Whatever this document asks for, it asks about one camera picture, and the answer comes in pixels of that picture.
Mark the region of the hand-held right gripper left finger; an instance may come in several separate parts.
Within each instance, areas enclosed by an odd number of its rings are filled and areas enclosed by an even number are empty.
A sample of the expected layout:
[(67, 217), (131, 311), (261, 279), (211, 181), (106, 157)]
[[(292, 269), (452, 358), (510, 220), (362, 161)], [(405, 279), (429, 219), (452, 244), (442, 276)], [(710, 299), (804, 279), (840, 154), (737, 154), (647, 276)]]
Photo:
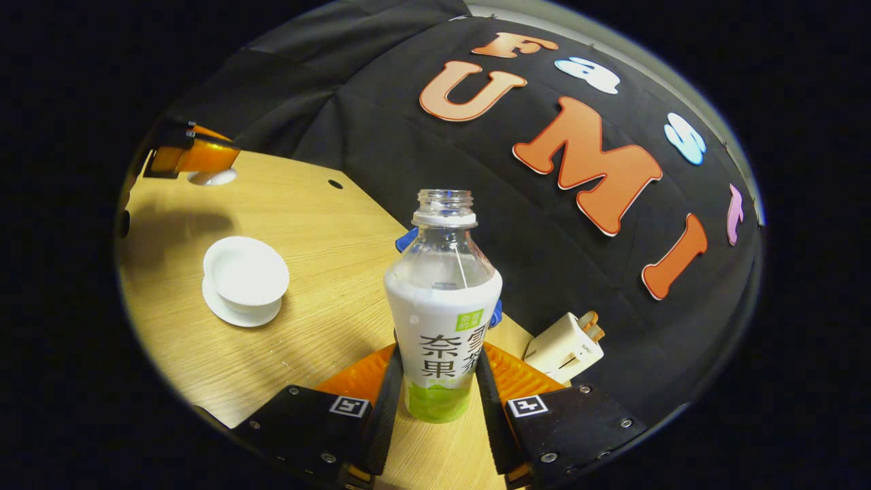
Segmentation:
[(351, 388), (289, 385), (231, 428), (243, 446), (285, 468), (307, 487), (373, 487), (388, 460), (404, 369), (391, 345), (376, 361), (370, 384)]

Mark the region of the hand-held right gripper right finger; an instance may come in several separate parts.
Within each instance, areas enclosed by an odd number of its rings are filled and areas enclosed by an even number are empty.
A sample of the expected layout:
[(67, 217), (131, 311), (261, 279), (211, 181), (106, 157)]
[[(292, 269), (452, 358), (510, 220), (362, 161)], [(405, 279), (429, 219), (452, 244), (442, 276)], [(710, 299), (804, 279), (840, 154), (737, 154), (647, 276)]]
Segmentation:
[(485, 342), (476, 366), (489, 447), (507, 487), (572, 487), (647, 425), (591, 384), (562, 387)]

